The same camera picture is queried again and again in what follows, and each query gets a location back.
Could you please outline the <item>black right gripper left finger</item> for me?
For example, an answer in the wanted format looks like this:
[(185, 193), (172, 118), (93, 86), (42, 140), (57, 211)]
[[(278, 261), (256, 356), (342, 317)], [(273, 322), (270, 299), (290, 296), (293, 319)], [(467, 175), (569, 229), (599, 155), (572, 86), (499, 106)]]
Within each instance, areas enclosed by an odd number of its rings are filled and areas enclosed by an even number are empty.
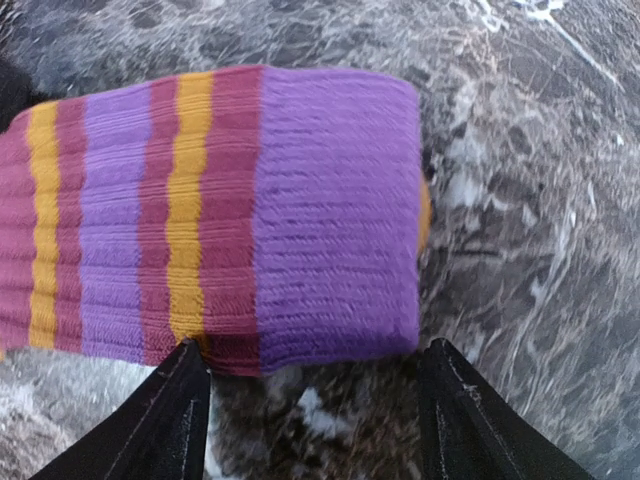
[(210, 410), (210, 371), (185, 340), (108, 418), (35, 479), (201, 479)]

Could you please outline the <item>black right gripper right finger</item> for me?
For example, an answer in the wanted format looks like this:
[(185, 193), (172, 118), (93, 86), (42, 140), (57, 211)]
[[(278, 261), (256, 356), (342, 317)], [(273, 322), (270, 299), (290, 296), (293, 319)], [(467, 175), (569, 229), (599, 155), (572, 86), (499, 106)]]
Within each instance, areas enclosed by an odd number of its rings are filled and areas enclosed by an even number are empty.
[(444, 338), (420, 356), (424, 479), (590, 479), (522, 419)]

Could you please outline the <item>purple maroon striped sock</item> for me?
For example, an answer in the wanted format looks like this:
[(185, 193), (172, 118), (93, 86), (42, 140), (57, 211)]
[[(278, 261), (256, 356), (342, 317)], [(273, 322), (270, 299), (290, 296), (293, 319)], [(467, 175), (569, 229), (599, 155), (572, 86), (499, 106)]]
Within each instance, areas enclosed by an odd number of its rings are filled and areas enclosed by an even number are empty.
[(419, 96), (350, 69), (241, 66), (2, 94), (1, 347), (219, 372), (419, 342)]

